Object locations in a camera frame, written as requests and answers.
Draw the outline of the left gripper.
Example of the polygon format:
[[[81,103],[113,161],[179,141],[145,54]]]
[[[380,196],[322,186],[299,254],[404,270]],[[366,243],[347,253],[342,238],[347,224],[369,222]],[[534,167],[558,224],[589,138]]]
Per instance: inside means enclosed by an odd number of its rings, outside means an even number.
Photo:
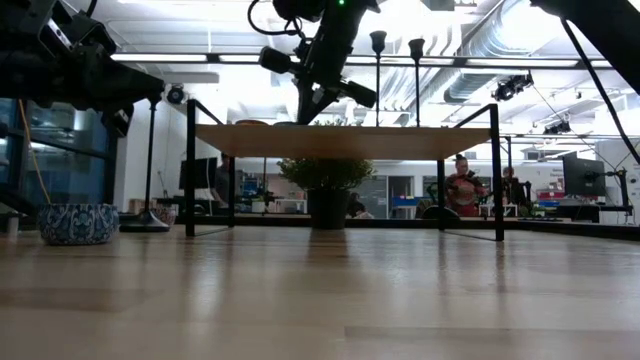
[[[71,15],[57,0],[1,0],[1,94],[93,107],[98,93],[118,93],[101,111],[101,123],[124,138],[135,104],[157,104],[164,82],[112,58],[117,45],[92,18],[97,4],[91,0]]]

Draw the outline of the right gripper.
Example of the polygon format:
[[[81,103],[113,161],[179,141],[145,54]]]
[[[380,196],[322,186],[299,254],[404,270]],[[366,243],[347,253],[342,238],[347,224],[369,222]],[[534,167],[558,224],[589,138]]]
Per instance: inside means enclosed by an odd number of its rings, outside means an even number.
[[[370,9],[370,1],[324,0],[320,5],[320,24],[303,65],[268,46],[262,48],[258,60],[260,66],[269,71],[294,76],[298,92],[297,124],[309,124],[327,107],[343,98],[352,99],[367,108],[372,108],[377,102],[376,91],[353,81],[340,81],[362,17]],[[327,84],[321,84],[313,91],[310,79]]]

